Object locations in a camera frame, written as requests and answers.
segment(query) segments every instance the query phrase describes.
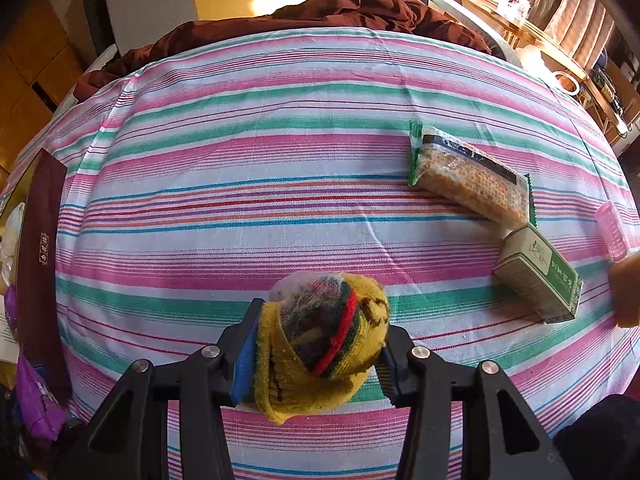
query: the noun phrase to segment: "pink cylinder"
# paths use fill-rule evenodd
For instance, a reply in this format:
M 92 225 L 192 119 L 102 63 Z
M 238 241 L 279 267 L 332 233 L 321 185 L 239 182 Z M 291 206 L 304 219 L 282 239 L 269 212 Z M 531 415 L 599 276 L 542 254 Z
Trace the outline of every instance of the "pink cylinder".
M 611 200 L 607 200 L 597 209 L 593 217 L 598 223 L 611 260 L 614 262 L 624 260 L 631 252 L 631 246 L 626 238 L 616 205 Z

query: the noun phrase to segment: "reddish brown blanket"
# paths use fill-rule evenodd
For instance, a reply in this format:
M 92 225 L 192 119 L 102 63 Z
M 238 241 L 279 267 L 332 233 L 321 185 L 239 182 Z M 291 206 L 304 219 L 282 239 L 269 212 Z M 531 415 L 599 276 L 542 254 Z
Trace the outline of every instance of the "reddish brown blanket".
M 147 63 L 217 41 L 273 30 L 307 27 L 367 27 L 448 41 L 491 54 L 479 34 L 448 20 L 420 0 L 307 0 L 282 7 L 269 16 L 231 18 L 215 22 L 187 22 L 153 45 L 129 50 L 101 70 L 84 74 L 74 95 L 84 101 L 107 83 Z

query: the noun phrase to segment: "striped bedsheet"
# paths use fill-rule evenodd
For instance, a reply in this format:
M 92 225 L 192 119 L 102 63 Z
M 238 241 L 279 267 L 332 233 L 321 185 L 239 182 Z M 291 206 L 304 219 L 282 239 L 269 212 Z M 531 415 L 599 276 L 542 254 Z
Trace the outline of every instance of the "striped bedsheet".
M 410 120 L 530 173 L 539 229 L 585 279 L 576 320 L 543 324 L 492 277 L 492 222 L 406 186 Z M 640 247 L 623 173 L 573 100 L 495 58 L 360 28 L 257 34 L 113 82 L 34 139 L 8 188 L 41 146 L 68 166 L 56 290 L 84 418 L 130 362 L 216 341 L 297 269 L 375 278 L 393 323 L 447 360 L 497 361 L 551 434 L 638 368 L 640 332 L 615 327 L 593 221 L 612 199 Z M 406 417 L 374 372 L 334 413 L 282 427 L 224 410 L 236 478 L 259 480 L 392 478 Z M 455 404 L 451 478 L 461 422 Z

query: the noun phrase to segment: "metal screw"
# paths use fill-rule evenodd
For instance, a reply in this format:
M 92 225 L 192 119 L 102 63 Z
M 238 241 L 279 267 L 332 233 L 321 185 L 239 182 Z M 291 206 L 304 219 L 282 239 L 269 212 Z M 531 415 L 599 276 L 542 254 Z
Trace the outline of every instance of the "metal screw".
M 431 351 L 426 346 L 414 346 L 411 348 L 411 354 L 418 359 L 426 359 L 431 355 Z
M 149 361 L 146 359 L 138 359 L 133 363 L 133 369 L 138 373 L 146 372 L 149 368 Z
M 482 371 L 487 374 L 497 374 L 498 370 L 500 370 L 500 367 L 493 361 L 485 361 L 482 363 Z
M 202 355 L 208 359 L 213 359 L 214 357 L 218 357 L 220 355 L 220 348 L 215 345 L 205 346 L 201 350 Z

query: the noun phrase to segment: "red stripe on sock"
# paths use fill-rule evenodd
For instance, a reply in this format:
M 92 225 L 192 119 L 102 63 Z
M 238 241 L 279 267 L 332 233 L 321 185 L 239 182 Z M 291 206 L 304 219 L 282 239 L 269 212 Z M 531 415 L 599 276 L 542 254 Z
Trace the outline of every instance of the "red stripe on sock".
M 349 327 L 351 326 L 353 316 L 356 313 L 356 304 L 356 293 L 353 291 L 353 289 L 351 289 L 351 293 L 349 294 L 347 302 L 344 305 L 344 314 L 342 315 L 342 319 L 340 320 L 340 325 L 338 325 L 338 330 L 335 331 L 335 334 L 330 339 L 331 344 L 329 346 L 329 349 L 318 360 L 316 366 L 311 372 L 316 377 L 322 375 L 322 372 L 326 370 L 335 355 L 338 353 L 338 350 L 340 350 L 340 348 L 342 347 L 344 340 L 349 333 Z

